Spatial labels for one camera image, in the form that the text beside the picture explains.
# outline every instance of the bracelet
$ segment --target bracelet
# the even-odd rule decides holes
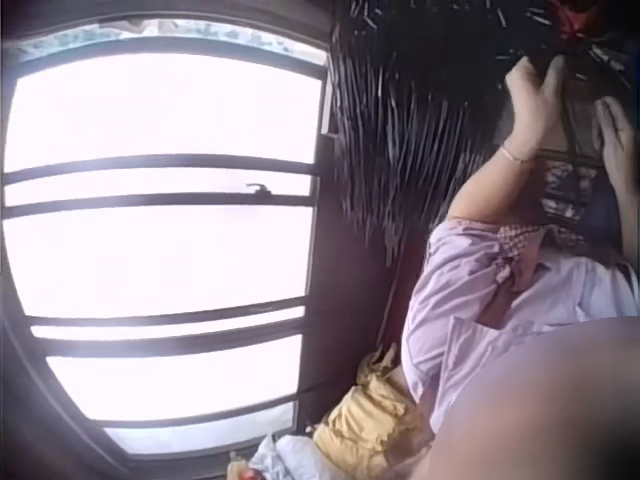
[[[522,158],[518,158],[515,155],[513,155],[509,150],[507,150],[507,147],[505,147],[504,145],[500,145],[500,150],[502,150],[502,153],[504,153],[507,158],[509,160],[513,160],[516,163],[519,163],[520,165],[529,165],[531,162],[531,158],[528,160],[523,160]]]

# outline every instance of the window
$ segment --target window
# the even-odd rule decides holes
[[[326,54],[219,23],[127,25],[11,47],[16,321],[69,408],[129,456],[290,431],[325,104],[309,72]]]

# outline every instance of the yellow bag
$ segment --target yellow bag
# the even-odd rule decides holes
[[[360,364],[357,385],[318,425],[313,440],[333,464],[356,480],[370,480],[389,467],[386,450],[400,436],[424,428],[415,403],[388,381],[395,345],[384,358],[378,350]]]

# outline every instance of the light purple blouse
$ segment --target light purple blouse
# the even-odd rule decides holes
[[[505,328],[478,325],[498,285],[497,233],[494,226],[453,220],[429,239],[402,335],[402,368],[416,401],[425,387],[437,388],[434,432],[473,375],[527,339],[577,322],[640,315],[635,277],[632,286],[619,270],[542,250],[542,267],[512,304]]]

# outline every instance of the wrist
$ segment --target wrist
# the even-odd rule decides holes
[[[532,160],[540,148],[539,141],[516,132],[509,135],[503,145],[511,155],[522,161]]]
[[[640,200],[640,188],[635,185],[613,185],[613,191],[620,201],[638,202]]]

